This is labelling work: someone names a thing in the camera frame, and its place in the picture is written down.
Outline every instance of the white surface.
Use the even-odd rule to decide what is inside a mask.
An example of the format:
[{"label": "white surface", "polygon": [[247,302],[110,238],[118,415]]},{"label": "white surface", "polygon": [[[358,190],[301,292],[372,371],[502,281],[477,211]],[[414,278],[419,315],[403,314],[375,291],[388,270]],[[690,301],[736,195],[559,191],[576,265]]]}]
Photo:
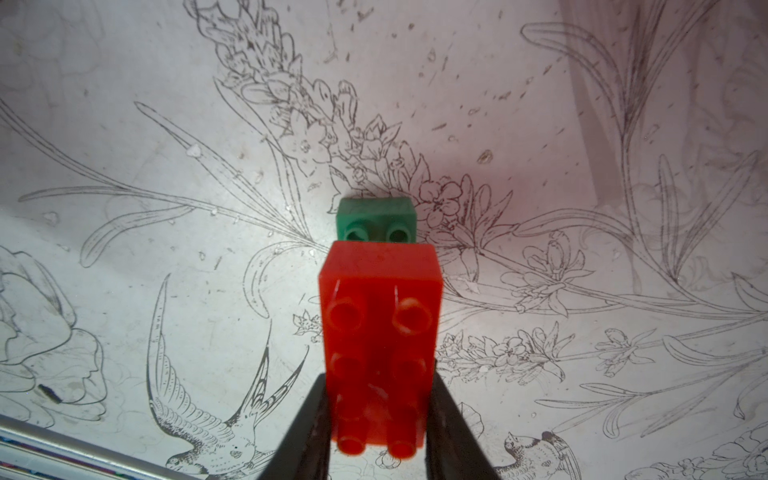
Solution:
[{"label": "white surface", "polygon": [[[253,65],[227,60],[222,47],[217,56],[201,33],[229,37],[209,30],[210,5],[192,3],[0,3],[2,413],[174,466],[190,444],[169,433],[190,438],[192,427],[180,422],[184,397],[157,387],[163,378],[228,419],[267,343],[267,395],[306,354],[255,434],[245,425],[226,440],[219,430],[224,447],[191,462],[254,478],[247,457],[277,446],[323,369],[316,275],[334,237],[328,212],[339,195],[368,189],[409,194],[428,217],[422,241],[437,244],[453,290],[441,372],[477,412],[472,421],[482,418],[493,465],[517,458],[503,477],[768,472],[762,2],[721,2],[690,24],[691,8],[713,2],[671,2],[655,30],[663,2],[642,3],[635,27],[633,2],[276,2],[231,52],[265,61],[277,25],[294,51],[283,36],[286,57],[234,90],[221,86],[236,83],[222,61],[248,75]],[[222,9],[238,15],[236,2]],[[200,12],[208,22],[196,27]],[[272,112],[263,101],[286,100],[288,84],[306,97],[291,97],[293,114],[284,101]],[[310,124],[300,112],[324,119]],[[382,130],[396,137],[376,160]],[[283,154],[295,177],[281,183]],[[477,219],[451,216],[470,182]],[[25,197],[81,186],[112,190]],[[491,205],[485,221],[481,205]],[[482,239],[491,220],[500,236]],[[570,273],[547,270],[563,256]],[[560,340],[574,336],[558,355],[555,327]],[[153,417],[147,366],[155,402],[176,409],[175,420]],[[555,408],[567,406],[583,408]],[[564,444],[505,451],[508,434],[525,444],[543,431]],[[231,455],[228,442],[249,450]],[[392,463],[377,461],[379,451],[334,457],[334,480],[424,475],[418,459],[384,468]]]}]

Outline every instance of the green lego stud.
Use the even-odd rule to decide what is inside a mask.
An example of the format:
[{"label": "green lego stud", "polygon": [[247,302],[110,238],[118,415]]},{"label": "green lego stud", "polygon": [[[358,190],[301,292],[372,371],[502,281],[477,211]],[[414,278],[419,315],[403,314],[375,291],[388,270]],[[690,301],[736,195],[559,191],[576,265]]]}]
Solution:
[{"label": "green lego stud", "polygon": [[336,234],[339,240],[416,243],[416,210],[406,197],[343,198]]}]

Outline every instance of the metal edge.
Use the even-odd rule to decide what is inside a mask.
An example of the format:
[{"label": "metal edge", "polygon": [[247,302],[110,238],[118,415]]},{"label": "metal edge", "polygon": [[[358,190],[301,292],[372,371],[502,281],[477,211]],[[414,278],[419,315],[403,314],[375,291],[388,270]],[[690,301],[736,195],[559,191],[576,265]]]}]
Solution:
[{"label": "metal edge", "polygon": [[[43,450],[44,452],[33,452],[32,450],[24,449],[20,446],[18,447],[19,450],[23,450],[28,454],[38,454],[37,459],[44,463],[35,464],[35,468],[33,469],[47,475],[56,476],[56,474],[47,473],[42,467],[39,467],[39,465],[63,465],[64,463],[67,465],[77,464],[66,462],[53,455],[46,455],[45,452],[68,457],[78,462],[95,465],[100,468],[106,468],[107,470],[122,475],[129,475],[141,480],[196,480],[195,477],[174,472],[168,468],[145,462],[144,460],[139,460],[138,458],[133,458],[128,455],[123,455],[91,443],[73,439],[72,437],[53,432],[49,429],[43,429],[36,425],[20,422],[5,415],[0,415],[0,436]],[[0,442],[0,445],[8,446],[12,444],[9,444],[8,442]],[[81,468],[80,472],[85,472],[84,467],[81,465],[78,465],[78,467]],[[116,478],[115,475],[109,475],[95,469],[91,470],[91,472],[98,472],[101,475],[100,477],[92,478]]]}]

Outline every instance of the swallow drawing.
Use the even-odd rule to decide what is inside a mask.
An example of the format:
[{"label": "swallow drawing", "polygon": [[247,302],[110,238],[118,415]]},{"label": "swallow drawing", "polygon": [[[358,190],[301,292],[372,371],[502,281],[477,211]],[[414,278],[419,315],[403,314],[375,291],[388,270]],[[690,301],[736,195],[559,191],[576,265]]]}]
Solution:
[{"label": "swallow drawing", "polygon": [[165,466],[192,475],[208,474],[208,480],[232,480],[254,475],[263,470],[273,456],[273,452],[265,452],[261,445],[257,445],[256,428],[285,399],[301,372],[304,360],[288,380],[265,399],[270,367],[270,352],[266,346],[256,378],[234,415],[223,421],[204,412],[192,402],[165,353],[163,318],[167,284],[168,276],[157,296],[147,350],[150,409],[163,432],[186,440],[193,448],[170,457]]},{"label": "swallow drawing", "polygon": [[511,433],[504,441],[504,449],[515,463],[494,467],[502,480],[548,480],[562,470],[571,480],[581,480],[581,471],[571,447],[552,432],[544,432],[541,439],[516,437]]}]

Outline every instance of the red lego stud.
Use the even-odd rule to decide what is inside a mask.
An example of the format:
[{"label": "red lego stud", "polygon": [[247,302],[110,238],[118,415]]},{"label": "red lego stud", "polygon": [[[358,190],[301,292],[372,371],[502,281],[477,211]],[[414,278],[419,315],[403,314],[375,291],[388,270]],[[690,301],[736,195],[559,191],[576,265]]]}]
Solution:
[{"label": "red lego stud", "polygon": [[326,389],[339,450],[424,443],[442,275],[435,248],[334,242],[319,276]]}]

